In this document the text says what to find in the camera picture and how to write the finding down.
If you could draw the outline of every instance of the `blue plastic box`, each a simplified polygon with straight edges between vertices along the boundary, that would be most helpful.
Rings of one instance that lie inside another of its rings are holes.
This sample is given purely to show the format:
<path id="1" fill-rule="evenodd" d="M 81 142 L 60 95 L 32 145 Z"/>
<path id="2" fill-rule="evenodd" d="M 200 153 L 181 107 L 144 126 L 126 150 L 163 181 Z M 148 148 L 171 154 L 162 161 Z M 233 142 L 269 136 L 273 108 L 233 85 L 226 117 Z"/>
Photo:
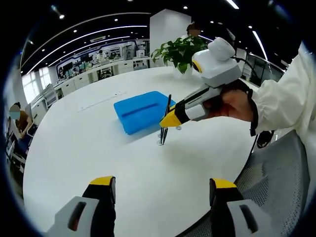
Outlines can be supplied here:
<path id="1" fill-rule="evenodd" d="M 142 129 L 159 124 L 164 116 L 168 97 L 158 91 L 137 95 L 118 101 L 114 109 L 123 125 L 124 131 L 132 135 Z"/>

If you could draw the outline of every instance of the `office desk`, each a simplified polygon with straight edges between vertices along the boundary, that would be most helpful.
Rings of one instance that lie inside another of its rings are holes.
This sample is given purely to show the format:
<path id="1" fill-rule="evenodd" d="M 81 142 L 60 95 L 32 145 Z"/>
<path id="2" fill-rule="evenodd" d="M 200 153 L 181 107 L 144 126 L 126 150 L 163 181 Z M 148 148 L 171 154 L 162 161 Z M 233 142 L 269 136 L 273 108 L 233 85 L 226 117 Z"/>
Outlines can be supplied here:
<path id="1" fill-rule="evenodd" d="M 136 62 L 136 61 L 142 61 L 142 60 L 151 60 L 151 57 L 142 57 L 142 58 L 133 58 L 131 59 L 132 62 Z M 72 82 L 72 81 L 75 81 L 76 79 L 80 78 L 80 77 L 86 77 L 88 74 L 90 73 L 94 73 L 98 70 L 102 70 L 104 68 L 110 68 L 110 67 L 113 67 L 113 66 L 117 66 L 119 64 L 124 64 L 126 61 L 129 61 L 129 60 L 116 60 L 114 62 L 111 62 L 111 63 L 108 63 L 108 64 L 105 64 L 105 65 L 97 65 L 97 66 L 94 66 L 92 68 L 89 68 L 86 72 L 83 72 L 77 76 L 74 76 L 73 78 L 70 78 L 70 79 L 66 79 L 66 80 L 63 80 L 63 81 L 60 81 L 58 82 L 56 85 L 54 85 L 54 89 L 57 91 L 59 89 L 61 89 L 63 87 L 63 84 L 65 82 Z M 36 105 L 38 105 L 41 101 L 43 100 L 43 97 L 40 96 L 39 98 L 37 98 L 35 101 L 32 101 L 32 108 L 34 108 Z"/>
<path id="2" fill-rule="evenodd" d="M 203 82 L 173 78 L 172 67 L 134 71 L 77 90 L 52 106 L 31 144 L 24 171 L 26 212 L 41 231 L 89 182 L 114 175 L 116 237 L 174 237 L 209 210 L 209 178 L 235 181 L 254 138 L 250 123 L 233 118 L 158 131 L 124 133 L 113 104 L 160 91 L 180 101 Z"/>

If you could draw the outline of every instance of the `cable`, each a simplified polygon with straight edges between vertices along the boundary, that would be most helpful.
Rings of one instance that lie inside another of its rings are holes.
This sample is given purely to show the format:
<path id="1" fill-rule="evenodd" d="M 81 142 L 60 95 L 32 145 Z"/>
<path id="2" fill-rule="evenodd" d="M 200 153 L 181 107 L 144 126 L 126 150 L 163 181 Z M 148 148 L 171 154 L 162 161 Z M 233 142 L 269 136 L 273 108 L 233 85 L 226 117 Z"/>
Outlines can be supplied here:
<path id="1" fill-rule="evenodd" d="M 258 77 L 257 73 L 255 72 L 254 68 L 251 66 L 251 64 L 250 64 L 249 62 L 247 62 L 247 61 L 244 60 L 243 58 L 237 58 L 237 57 L 232 57 L 232 58 L 236 59 L 236 61 L 237 61 L 238 63 L 239 63 L 240 60 L 243 61 L 243 62 L 245 62 L 245 63 L 252 69 L 252 71 L 254 72 L 254 74 L 255 74 L 255 76 L 257 77 L 257 79 L 260 79 L 260 78 Z"/>

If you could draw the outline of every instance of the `white lab coat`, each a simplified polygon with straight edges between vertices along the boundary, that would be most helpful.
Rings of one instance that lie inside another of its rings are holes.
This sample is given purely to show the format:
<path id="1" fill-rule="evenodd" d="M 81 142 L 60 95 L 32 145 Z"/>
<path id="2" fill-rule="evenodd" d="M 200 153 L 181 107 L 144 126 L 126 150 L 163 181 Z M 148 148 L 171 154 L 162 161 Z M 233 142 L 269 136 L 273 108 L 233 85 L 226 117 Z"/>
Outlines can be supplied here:
<path id="1" fill-rule="evenodd" d="M 280 81 L 264 81 L 252 96 L 258 109 L 256 134 L 293 127 L 304 143 L 311 179 L 307 203 L 316 187 L 315 59 L 302 43 Z"/>

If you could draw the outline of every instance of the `glass partition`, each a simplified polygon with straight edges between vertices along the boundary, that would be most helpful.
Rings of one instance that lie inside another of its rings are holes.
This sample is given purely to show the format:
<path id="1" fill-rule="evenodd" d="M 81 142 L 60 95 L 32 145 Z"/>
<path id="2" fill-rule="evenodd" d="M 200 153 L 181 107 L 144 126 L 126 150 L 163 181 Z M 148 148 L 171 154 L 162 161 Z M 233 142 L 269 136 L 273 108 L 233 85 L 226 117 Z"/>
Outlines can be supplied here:
<path id="1" fill-rule="evenodd" d="M 242 78 L 252 82 L 257 86 L 261 86 L 265 80 L 279 81 L 284 70 L 277 65 L 266 61 L 259 56 L 248 54 L 246 61 L 252 66 L 252 68 L 245 64 L 242 72 Z"/>

